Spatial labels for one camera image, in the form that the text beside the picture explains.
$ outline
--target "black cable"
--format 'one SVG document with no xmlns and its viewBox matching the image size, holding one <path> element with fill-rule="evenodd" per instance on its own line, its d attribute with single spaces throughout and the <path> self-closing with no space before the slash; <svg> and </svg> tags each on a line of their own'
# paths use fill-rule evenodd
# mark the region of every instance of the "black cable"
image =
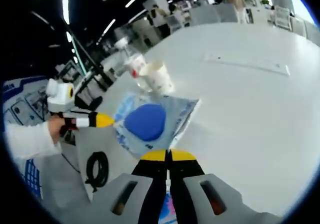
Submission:
<svg viewBox="0 0 320 224">
<path fill-rule="evenodd" d="M 47 96 L 42 98 L 42 120 L 45 121 L 45 102 L 47 100 Z"/>
<path fill-rule="evenodd" d="M 98 174 L 94 177 L 93 169 L 96 162 L 98 162 Z M 85 183 L 90 184 L 93 187 L 93 192 L 96 192 L 97 188 L 101 188 L 107 183 L 109 163 L 104 152 L 96 152 L 89 157 L 86 163 L 86 175 L 87 180 Z"/>
<path fill-rule="evenodd" d="M 74 165 L 71 164 L 71 162 L 65 157 L 65 155 L 63 153 L 61 153 L 61 155 L 63 156 L 63 158 L 69 163 L 69 165 L 77 172 L 80 173 L 79 170 L 77 170 Z"/>
<path fill-rule="evenodd" d="M 71 113 L 81 113 L 81 114 L 90 114 L 91 112 L 81 112 L 81 111 L 70 111 Z"/>
</svg>

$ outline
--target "black ceiling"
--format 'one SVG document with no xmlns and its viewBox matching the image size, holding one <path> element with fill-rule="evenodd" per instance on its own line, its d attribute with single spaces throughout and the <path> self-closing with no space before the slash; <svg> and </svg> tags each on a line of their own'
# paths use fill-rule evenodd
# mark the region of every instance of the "black ceiling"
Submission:
<svg viewBox="0 0 320 224">
<path fill-rule="evenodd" d="M 127 23 L 143 10 L 142 3 L 146 0 L 137 0 L 129 8 L 125 8 L 129 1 L 69 0 L 73 32 L 83 43 L 96 42 L 114 18 L 116 22 L 112 29 Z M 62 18 L 62 0 L 11 0 L 9 5 L 12 8 L 8 28 L 11 32 L 6 65 L 15 70 L 12 77 L 47 75 L 54 66 L 72 58 L 72 45 L 67 42 Z M 49 25 L 31 11 L 46 19 Z M 50 48 L 52 44 L 58 44 L 59 47 Z"/>
</svg>

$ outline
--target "white table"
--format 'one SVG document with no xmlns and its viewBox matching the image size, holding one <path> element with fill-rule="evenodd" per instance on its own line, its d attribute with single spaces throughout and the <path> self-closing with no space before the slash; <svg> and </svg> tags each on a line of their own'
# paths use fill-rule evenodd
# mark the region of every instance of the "white table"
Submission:
<svg viewBox="0 0 320 224">
<path fill-rule="evenodd" d="M 269 59 L 288 65 L 290 77 L 203 62 L 208 53 Z M 175 95 L 203 101 L 177 148 L 240 191 L 252 209 L 284 215 L 319 165 L 320 48 L 266 25 L 217 23 L 177 31 L 146 54 L 155 58 L 165 61 Z M 112 114 L 124 93 L 137 90 L 131 84 L 128 74 L 121 77 L 98 111 Z M 111 180 L 137 163 L 111 128 L 81 130 L 76 143 L 84 180 L 94 151 L 107 153 Z"/>
</svg>

